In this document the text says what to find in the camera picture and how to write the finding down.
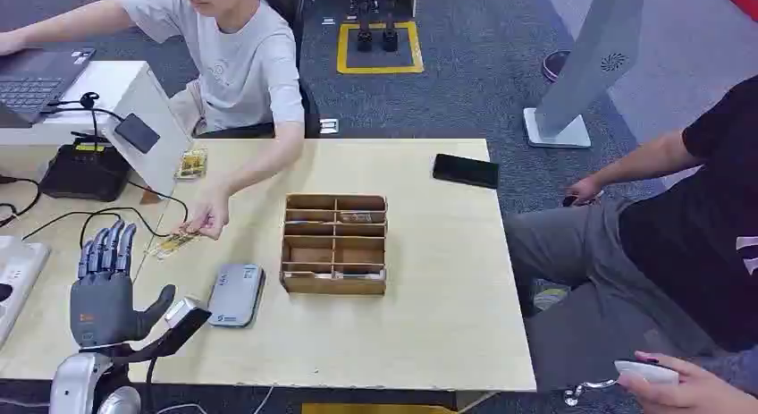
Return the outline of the black-shirt person's left hand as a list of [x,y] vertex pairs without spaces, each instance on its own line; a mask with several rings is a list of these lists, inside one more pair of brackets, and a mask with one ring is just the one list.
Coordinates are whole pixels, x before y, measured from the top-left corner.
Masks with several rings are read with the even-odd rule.
[[755,413],[757,399],[688,361],[638,351],[640,360],[656,360],[678,372],[678,384],[652,384],[634,373],[618,383],[633,394],[644,413]]

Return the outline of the pale-shirt person's right hand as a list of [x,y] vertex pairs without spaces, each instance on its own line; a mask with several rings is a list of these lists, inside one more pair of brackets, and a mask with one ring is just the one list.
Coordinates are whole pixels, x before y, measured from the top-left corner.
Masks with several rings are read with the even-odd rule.
[[12,55],[25,49],[27,40],[20,30],[0,33],[0,55]]

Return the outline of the pale-shirt person's left hand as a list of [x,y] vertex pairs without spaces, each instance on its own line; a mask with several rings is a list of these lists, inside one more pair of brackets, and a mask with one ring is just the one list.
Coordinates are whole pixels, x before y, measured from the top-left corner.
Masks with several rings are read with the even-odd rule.
[[196,197],[190,219],[183,231],[218,240],[229,223],[230,195],[224,187],[206,187]]

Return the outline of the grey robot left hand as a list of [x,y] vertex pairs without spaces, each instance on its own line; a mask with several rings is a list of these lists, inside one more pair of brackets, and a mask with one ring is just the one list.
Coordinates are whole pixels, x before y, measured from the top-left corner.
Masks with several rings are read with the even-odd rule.
[[136,310],[131,251],[137,225],[116,221],[80,251],[70,294],[70,328],[82,349],[141,341],[171,307],[176,288],[166,285],[146,309]]

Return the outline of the black-shirt person's right hand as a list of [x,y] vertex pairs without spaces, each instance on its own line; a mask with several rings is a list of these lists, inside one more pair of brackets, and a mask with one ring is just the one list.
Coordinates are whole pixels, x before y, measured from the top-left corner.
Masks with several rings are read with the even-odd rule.
[[562,200],[564,207],[581,207],[595,202],[603,194],[604,185],[593,175],[575,182],[568,187]]

